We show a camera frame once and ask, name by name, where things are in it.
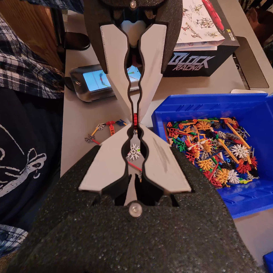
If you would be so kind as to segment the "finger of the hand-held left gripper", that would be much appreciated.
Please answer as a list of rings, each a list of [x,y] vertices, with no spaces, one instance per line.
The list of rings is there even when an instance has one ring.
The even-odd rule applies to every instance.
[[[133,104],[130,97],[131,82],[126,64],[129,55],[127,34],[114,24],[100,27],[104,55],[107,66],[107,79],[129,122],[133,121]]]
[[[140,38],[140,53],[144,67],[139,81],[138,122],[141,123],[162,79],[162,60],[167,26],[152,24]]]

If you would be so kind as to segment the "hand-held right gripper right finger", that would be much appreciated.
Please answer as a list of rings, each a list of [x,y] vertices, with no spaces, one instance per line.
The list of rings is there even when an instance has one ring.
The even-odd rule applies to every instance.
[[[143,124],[139,124],[139,129],[142,131],[141,144],[146,148],[142,167],[143,179],[166,193],[191,192],[171,146]]]

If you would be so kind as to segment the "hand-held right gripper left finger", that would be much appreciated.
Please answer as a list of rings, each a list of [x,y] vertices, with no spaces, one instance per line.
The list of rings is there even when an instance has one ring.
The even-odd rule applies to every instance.
[[[80,183],[80,191],[124,192],[128,187],[128,162],[132,123],[120,129],[99,145],[87,173]]]

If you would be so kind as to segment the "colourful construction wheel model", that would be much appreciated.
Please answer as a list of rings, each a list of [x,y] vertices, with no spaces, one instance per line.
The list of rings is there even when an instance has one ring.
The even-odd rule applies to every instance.
[[[87,143],[95,143],[99,145],[100,143],[95,139],[95,133],[97,131],[103,130],[104,128],[108,128],[110,131],[110,136],[113,136],[117,131],[115,131],[115,128],[117,126],[119,127],[125,127],[127,124],[124,120],[119,119],[118,121],[107,121],[106,123],[98,124],[95,128],[95,130],[92,133],[87,134],[87,136],[84,138],[85,142]],[[130,144],[130,151],[128,152],[126,159],[128,161],[128,165],[132,167],[133,169],[137,170],[138,178],[141,182],[142,180],[142,168],[138,167],[135,163],[141,156],[140,152],[140,144],[138,143],[131,143]]]

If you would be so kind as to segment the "pile of colourful construction pieces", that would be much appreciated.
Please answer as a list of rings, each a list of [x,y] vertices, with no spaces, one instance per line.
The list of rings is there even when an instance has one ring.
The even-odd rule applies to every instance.
[[[248,184],[259,179],[250,134],[235,117],[163,123],[170,146],[186,158],[216,188]]]

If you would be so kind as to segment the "blue plastic bin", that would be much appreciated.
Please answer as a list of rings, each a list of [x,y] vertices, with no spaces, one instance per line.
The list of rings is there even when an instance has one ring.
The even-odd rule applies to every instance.
[[[269,273],[273,273],[273,251],[263,256],[265,267]]]
[[[166,141],[168,122],[192,119],[235,118],[250,135],[259,178],[218,189],[236,219],[271,209],[273,202],[273,99],[267,93],[170,95],[152,114],[155,133]]]

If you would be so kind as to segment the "smartphone in dark holder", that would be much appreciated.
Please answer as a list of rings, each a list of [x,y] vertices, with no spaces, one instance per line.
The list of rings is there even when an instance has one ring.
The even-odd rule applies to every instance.
[[[65,77],[65,86],[87,103],[115,96],[99,64],[72,69],[70,76]]]

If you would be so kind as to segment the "black stand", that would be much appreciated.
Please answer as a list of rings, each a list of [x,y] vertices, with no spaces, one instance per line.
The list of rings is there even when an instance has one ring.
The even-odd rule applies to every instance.
[[[50,13],[56,36],[57,53],[65,53],[67,49],[83,51],[90,47],[91,43],[87,35],[65,31],[63,14],[60,9],[50,8]]]

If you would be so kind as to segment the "black toy box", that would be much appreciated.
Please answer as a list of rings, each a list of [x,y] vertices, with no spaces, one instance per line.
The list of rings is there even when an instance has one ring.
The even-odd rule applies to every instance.
[[[240,46],[220,5],[213,1],[224,25],[225,40],[216,50],[201,49],[174,51],[163,74],[164,77],[209,77]]]

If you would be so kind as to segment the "white instruction sheet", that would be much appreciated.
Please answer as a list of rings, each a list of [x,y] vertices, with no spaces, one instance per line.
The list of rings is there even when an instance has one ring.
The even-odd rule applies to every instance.
[[[180,34],[174,51],[216,50],[225,40],[224,25],[210,0],[183,0]]]

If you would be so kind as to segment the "wooden cabinet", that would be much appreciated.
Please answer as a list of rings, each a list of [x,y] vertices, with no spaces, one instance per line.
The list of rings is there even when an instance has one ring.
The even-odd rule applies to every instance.
[[[17,36],[43,60],[58,70],[63,63],[57,54],[57,40],[49,8],[27,1],[3,0],[1,16]]]

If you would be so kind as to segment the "person's dark printed shirt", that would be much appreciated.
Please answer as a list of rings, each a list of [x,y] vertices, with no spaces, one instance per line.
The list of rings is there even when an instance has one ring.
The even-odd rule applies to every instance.
[[[63,99],[0,91],[1,224],[29,231],[60,179]]]

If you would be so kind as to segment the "person in dark printed shirt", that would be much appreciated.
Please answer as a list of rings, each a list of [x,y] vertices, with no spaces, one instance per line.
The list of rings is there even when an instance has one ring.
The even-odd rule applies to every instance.
[[[0,84],[45,99],[64,98],[64,75],[35,54],[1,17]],[[19,249],[28,231],[1,224],[1,258]]]

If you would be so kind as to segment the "white rounded board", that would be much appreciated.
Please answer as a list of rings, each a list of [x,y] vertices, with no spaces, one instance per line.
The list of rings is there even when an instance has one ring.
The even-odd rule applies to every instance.
[[[231,92],[231,94],[249,94],[249,93],[253,93],[253,94],[258,94],[258,93],[263,93],[263,94],[267,94],[265,91],[261,91],[261,90],[241,90],[241,89],[233,89]]]

